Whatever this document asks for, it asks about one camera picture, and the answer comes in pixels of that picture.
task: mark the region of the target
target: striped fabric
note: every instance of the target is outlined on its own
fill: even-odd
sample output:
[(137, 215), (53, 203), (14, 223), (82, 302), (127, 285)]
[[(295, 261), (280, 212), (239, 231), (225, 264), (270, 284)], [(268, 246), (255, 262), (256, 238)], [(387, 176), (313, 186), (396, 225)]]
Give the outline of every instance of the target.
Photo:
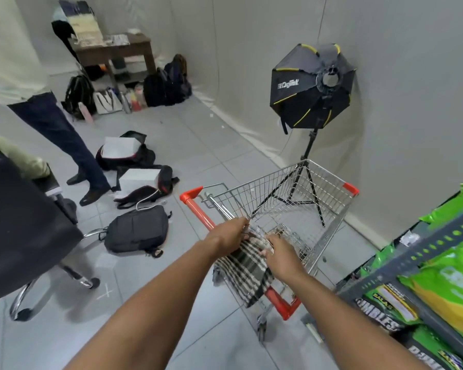
[(242, 241), (238, 250), (215, 263), (246, 308), (254, 305), (264, 295), (274, 279), (264, 258), (259, 254), (266, 248), (271, 248), (266, 239), (251, 237)]

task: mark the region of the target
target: black shoe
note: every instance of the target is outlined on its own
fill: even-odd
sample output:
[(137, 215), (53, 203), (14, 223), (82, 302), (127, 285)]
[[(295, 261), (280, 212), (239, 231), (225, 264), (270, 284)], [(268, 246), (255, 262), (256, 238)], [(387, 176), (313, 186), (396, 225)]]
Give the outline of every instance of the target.
[(86, 195), (80, 199), (79, 205), (86, 206), (92, 204), (95, 201), (98, 201), (101, 196), (107, 193), (110, 190), (110, 186), (100, 189), (90, 189), (87, 191)]
[(77, 173), (72, 178), (67, 180), (67, 185), (73, 186), (74, 184), (80, 183), (85, 180), (86, 180), (86, 177), (84, 176), (84, 174)]

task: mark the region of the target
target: dark blue pants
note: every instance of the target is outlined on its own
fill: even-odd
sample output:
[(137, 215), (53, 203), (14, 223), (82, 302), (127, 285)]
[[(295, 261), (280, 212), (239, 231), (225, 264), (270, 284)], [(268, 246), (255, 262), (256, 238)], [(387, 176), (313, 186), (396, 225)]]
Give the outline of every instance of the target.
[(79, 172), (86, 176), (91, 189), (109, 186), (94, 156), (58, 108), (53, 93), (33, 96), (23, 103), (9, 105), (9, 108), (25, 123), (70, 155), (78, 165)]

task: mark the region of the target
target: black softbox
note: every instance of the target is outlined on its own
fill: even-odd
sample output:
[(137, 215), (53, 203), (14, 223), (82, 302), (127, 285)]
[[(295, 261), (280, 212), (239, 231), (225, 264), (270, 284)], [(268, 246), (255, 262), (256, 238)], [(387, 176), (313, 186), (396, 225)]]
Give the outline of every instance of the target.
[(338, 44), (298, 44), (272, 70), (270, 106), (283, 129), (321, 129), (351, 102), (355, 68)]

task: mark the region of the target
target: hand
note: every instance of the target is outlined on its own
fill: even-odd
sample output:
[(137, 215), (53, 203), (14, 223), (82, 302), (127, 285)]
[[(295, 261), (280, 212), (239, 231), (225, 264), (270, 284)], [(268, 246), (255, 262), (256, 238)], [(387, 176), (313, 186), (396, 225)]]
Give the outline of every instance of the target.
[(275, 277), (288, 285), (295, 278), (307, 274), (292, 245), (277, 235), (267, 238), (274, 248), (274, 253), (264, 250), (261, 255)]
[(207, 234), (205, 242), (213, 247), (213, 255), (216, 259), (234, 252), (240, 247), (240, 242), (249, 238), (242, 234), (243, 228), (249, 224), (247, 218), (233, 218), (222, 224), (218, 224)]

